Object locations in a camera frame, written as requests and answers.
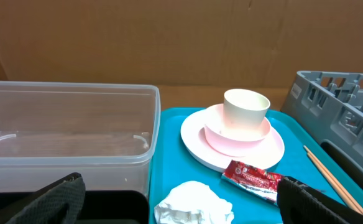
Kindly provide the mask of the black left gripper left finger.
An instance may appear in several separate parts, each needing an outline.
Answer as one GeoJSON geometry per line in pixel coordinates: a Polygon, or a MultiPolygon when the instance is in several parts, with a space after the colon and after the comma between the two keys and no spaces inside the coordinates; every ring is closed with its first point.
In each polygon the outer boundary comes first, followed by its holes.
{"type": "Polygon", "coordinates": [[[0,224],[74,223],[85,201],[81,174],[71,173],[0,209],[0,224]]]}

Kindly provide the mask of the red snack wrapper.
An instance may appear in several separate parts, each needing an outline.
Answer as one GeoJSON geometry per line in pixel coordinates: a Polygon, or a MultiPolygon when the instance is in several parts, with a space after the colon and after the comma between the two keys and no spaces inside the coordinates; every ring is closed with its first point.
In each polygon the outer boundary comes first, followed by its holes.
{"type": "Polygon", "coordinates": [[[281,174],[232,160],[222,173],[222,179],[277,206],[278,183],[283,179],[281,174]]]}

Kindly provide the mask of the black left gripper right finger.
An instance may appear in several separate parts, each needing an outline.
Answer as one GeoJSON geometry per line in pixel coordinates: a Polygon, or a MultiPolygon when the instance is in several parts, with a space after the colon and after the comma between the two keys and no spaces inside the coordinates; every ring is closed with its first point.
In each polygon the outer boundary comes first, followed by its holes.
{"type": "Polygon", "coordinates": [[[310,186],[286,176],[277,187],[284,224],[363,224],[363,215],[310,186]]]}

